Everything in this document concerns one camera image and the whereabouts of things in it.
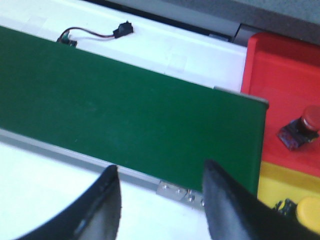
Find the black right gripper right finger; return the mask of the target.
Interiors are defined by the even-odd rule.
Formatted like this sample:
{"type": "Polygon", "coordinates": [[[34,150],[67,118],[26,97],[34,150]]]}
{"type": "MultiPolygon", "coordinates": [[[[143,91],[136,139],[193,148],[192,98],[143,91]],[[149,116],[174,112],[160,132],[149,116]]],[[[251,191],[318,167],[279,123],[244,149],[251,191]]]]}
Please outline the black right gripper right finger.
{"type": "Polygon", "coordinates": [[[216,161],[204,162],[202,192],[213,240],[318,240],[320,236],[251,194],[216,161]]]}

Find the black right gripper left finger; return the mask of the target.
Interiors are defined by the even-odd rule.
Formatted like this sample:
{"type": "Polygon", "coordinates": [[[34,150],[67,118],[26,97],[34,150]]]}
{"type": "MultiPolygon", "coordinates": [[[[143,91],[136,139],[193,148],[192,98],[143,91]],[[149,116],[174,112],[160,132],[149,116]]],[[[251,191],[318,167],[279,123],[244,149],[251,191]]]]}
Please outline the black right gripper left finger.
{"type": "Polygon", "coordinates": [[[19,240],[115,240],[121,219],[118,167],[110,165],[72,204],[19,240]]]}

